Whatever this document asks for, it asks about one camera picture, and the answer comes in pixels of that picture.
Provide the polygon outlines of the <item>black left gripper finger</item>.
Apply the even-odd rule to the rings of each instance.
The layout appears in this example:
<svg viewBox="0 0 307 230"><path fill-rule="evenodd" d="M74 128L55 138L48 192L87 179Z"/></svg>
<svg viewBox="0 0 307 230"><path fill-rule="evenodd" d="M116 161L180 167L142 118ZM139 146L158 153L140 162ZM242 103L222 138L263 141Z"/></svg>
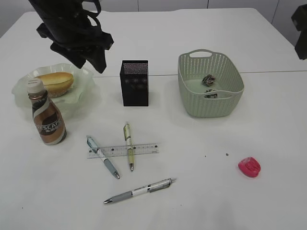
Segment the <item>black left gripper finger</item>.
<svg viewBox="0 0 307 230"><path fill-rule="evenodd" d="M105 50L102 47L95 46L87 49L83 52L83 56L98 73L102 74L106 69Z"/></svg>
<svg viewBox="0 0 307 230"><path fill-rule="evenodd" d="M59 46L56 43L52 43L50 49L69 60L77 68L81 69L86 63L86 59L83 58L78 52L68 50L64 47Z"/></svg>

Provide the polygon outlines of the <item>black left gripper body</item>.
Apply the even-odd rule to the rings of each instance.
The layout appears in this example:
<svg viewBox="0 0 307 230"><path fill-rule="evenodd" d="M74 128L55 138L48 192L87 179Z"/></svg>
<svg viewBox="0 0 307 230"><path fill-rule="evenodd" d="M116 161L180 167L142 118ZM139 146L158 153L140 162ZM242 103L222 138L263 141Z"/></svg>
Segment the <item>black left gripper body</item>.
<svg viewBox="0 0 307 230"><path fill-rule="evenodd" d="M83 0L31 0L42 23L36 29L42 38L49 38L64 48L99 46L109 50L114 40L111 34L103 32L98 15L101 4L90 1L96 12L83 8Z"/></svg>

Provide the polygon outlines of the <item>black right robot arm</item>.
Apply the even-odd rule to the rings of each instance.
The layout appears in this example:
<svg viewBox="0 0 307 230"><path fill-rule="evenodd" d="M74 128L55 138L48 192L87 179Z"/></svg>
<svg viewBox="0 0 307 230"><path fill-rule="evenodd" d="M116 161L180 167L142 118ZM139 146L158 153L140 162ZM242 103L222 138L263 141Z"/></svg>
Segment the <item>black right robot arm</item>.
<svg viewBox="0 0 307 230"><path fill-rule="evenodd" d="M307 58L307 5L300 5L291 16L297 31L300 32L295 45L295 51L301 60Z"/></svg>

